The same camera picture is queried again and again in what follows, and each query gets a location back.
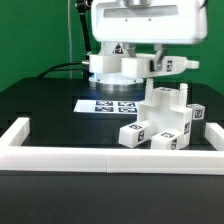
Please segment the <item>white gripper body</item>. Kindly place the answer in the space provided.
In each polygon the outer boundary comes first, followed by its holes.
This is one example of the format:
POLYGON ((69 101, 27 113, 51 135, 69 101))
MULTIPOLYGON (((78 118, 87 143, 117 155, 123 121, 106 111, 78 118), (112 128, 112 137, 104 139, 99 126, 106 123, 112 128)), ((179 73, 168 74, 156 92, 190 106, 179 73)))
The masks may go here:
POLYGON ((205 0, 94 0, 99 42, 195 44, 207 36, 205 0))

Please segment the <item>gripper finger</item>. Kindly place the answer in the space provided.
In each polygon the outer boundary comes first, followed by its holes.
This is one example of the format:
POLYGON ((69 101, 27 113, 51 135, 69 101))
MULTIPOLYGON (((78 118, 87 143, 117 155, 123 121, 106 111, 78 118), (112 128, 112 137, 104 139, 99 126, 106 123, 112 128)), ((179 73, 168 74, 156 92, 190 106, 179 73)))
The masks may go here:
POLYGON ((136 47, 136 45, 133 43, 127 43, 125 45, 125 49, 130 57, 136 56, 135 47, 136 47))
POLYGON ((165 44, 155 44, 154 50, 156 52, 155 57, 150 61, 150 71, 161 71, 162 61, 167 52, 167 46, 165 44))

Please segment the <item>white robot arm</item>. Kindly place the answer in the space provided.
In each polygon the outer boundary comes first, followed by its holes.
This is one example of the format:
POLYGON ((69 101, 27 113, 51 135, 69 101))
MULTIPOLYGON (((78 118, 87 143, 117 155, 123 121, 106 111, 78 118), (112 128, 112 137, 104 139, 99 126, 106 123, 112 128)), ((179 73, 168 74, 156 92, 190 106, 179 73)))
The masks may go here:
POLYGON ((89 81, 102 87, 141 84, 181 74, 199 63, 168 56, 168 45, 192 45, 207 36, 207 0, 93 0, 91 25, 101 50, 90 56, 89 81))

